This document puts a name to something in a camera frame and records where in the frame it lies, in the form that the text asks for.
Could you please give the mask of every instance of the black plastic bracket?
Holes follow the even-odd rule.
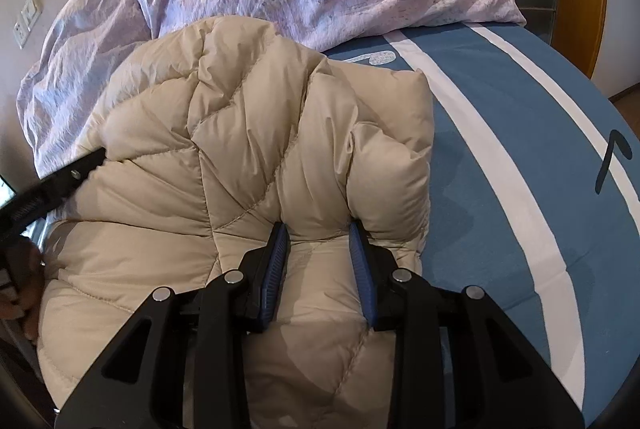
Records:
[[[17,194],[0,209],[0,246],[22,234],[36,219],[44,218],[73,194],[89,173],[104,162],[100,148],[50,174],[37,185]]]
[[[56,429],[182,428],[192,333],[194,429],[250,429],[242,337],[271,321],[288,249],[286,227],[276,223],[239,269],[196,291],[155,289],[82,377]]]
[[[396,305],[389,315],[371,316],[375,330],[397,333],[389,429],[445,429],[441,327],[449,334],[456,429],[584,429],[582,413],[558,378],[482,288],[456,293],[431,286],[398,268],[391,252],[370,244],[362,224],[354,223],[359,291],[376,291],[375,309]],[[356,264],[362,260],[365,265]],[[359,279],[363,266],[368,273]]]

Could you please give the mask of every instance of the beige puffer jacket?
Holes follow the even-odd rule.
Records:
[[[423,74],[329,61],[258,19],[206,19],[134,51],[79,141],[108,160],[47,244],[38,355],[55,402],[154,288],[203,287],[280,219],[280,305],[244,343],[252,420],[386,427],[394,335],[367,329],[347,232],[360,218],[419,271],[431,106]]]

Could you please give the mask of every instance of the finger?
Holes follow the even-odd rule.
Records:
[[[44,273],[42,269],[31,274],[27,283],[18,293],[18,304],[23,310],[30,310],[40,304],[44,291]]]
[[[22,331],[24,332],[24,336],[27,337],[28,340],[32,342],[36,342],[38,340],[38,322],[40,320],[40,303],[38,303],[34,308],[29,310],[27,317],[24,319],[22,323]]]
[[[13,320],[19,319],[24,315],[24,311],[12,304],[4,295],[0,293],[0,319]]]

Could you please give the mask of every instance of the electrical outlet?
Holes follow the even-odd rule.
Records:
[[[36,21],[38,21],[38,18],[42,14],[42,4],[40,3],[40,0],[27,0],[24,2],[21,14],[24,24],[30,32],[33,30]]]
[[[29,29],[27,28],[22,15],[19,14],[14,24],[14,38],[20,49],[22,49],[24,44],[27,42],[28,37]]]

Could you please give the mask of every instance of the bed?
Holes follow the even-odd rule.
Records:
[[[640,143],[592,83],[519,26],[455,24],[360,38],[333,59],[422,69],[435,102],[431,283],[479,284],[596,420],[640,355]]]

